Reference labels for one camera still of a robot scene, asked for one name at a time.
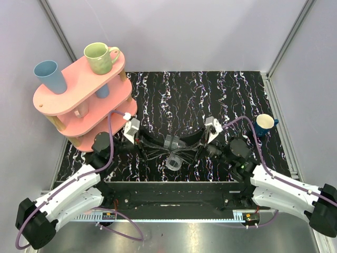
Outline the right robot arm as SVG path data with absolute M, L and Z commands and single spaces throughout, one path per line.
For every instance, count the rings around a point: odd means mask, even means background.
M 174 152 L 185 162 L 204 155 L 230 165 L 230 175 L 245 184 L 239 203 L 245 209 L 254 205 L 286 212 L 308 222 L 315 231 L 336 237 L 336 188 L 318 187 L 282 175 L 251 157 L 252 149 L 241 138 L 232 137 L 226 144 L 217 142 L 214 127 L 200 129 L 175 145 Z

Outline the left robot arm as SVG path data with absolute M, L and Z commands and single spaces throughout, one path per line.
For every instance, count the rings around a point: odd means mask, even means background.
M 127 152 L 134 147 L 140 152 L 144 152 L 146 147 L 166 150 L 164 140 L 154 139 L 143 131 L 125 137 L 127 140 L 121 143 L 115 142 L 110 135 L 109 143 L 105 143 L 105 138 L 98 134 L 87 164 L 49 193 L 35 201 L 26 198 L 19 204 L 15 222 L 18 229 L 15 247 L 18 250 L 26 249 L 19 244 L 21 236 L 29 246 L 40 249 L 82 212 L 100 207 L 107 209 L 113 204 L 113 190 L 104 178 L 106 170 L 113 164 L 114 151 Z

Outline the clear elbow pipe fitting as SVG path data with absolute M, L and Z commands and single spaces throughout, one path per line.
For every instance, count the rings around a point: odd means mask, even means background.
M 183 141 L 179 141 L 176 144 L 172 144 L 171 147 L 171 153 L 169 155 L 169 157 L 166 159 L 165 165 L 168 169 L 172 170 L 172 171 L 178 171 L 182 164 L 183 164 L 183 159 L 181 157 L 179 157 L 177 154 L 174 154 L 172 151 L 178 149 L 178 148 L 184 148 L 186 147 L 186 143 Z

